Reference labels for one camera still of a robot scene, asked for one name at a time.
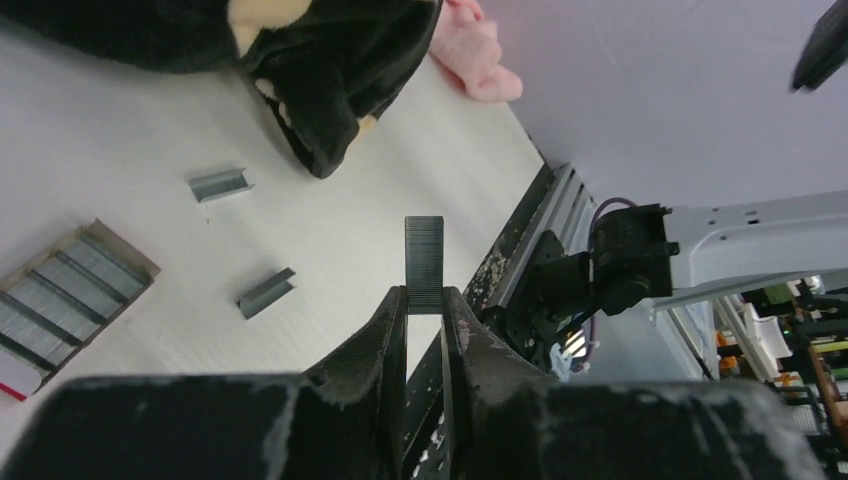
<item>pink towel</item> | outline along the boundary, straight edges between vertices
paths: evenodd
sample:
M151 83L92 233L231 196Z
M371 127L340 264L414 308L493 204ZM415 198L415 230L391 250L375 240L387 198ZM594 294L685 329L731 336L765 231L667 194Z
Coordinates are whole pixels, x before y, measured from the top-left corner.
M476 0L444 0L430 54L456 75L472 98L509 102L521 96L521 79L500 65L495 22L486 20Z

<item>pink plush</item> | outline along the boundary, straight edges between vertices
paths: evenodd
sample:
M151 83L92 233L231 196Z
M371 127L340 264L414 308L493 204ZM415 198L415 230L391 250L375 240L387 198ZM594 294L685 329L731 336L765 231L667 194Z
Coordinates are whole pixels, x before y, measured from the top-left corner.
M500 65L497 37L497 25L486 20L476 0L444 0L430 54L459 78L470 97L509 102L524 87L518 75Z

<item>cable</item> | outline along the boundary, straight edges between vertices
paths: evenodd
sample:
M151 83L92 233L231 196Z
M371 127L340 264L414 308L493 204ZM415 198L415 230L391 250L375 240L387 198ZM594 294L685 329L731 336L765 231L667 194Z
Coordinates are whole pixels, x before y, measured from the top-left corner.
M592 215L592 221L589 223L589 241L587 242L587 250L589 251L589 253L592 253L592 248L594 247L594 245L592 245L592 234L595 232L595 226L597 225L598 220L601 219L601 216L604 214L604 212L613 205L624 205L625 207L629 208L638 207L636 202L624 197L608 198L603 203L601 203L598 208L595 209L595 213ZM582 372L583 368L581 365L588 363L589 358L592 356L592 352L595 351L595 324L595 314L592 313L591 317L589 317L589 337L586 341L586 355L583 355L583 360L579 364L577 364L576 366L572 366L572 371L575 371L574 369L576 367L577 369L579 369L578 373ZM565 339L558 341L563 342L561 345L564 345L565 343Z

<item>white table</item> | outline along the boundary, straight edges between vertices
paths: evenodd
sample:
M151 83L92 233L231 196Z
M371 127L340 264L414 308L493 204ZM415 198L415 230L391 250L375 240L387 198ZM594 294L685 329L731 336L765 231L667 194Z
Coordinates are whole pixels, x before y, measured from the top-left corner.
M310 366L403 282L406 215L445 216L445 282L464 287L542 165L508 107L455 93L429 59L326 181L263 109L234 73L159 76L0 34L0 276L95 218L162 268L39 394L0 396L0 455L72 377ZM229 167L255 189L198 205L187 180ZM235 298L286 266L296 289L245 321ZM437 328L415 319L411 362Z

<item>black plush fabric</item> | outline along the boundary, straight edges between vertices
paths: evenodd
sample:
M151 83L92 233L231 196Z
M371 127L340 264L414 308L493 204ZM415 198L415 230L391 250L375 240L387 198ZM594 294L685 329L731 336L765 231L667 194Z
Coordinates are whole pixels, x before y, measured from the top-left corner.
M427 53L441 0L0 0L0 17L164 73L237 67L318 178Z

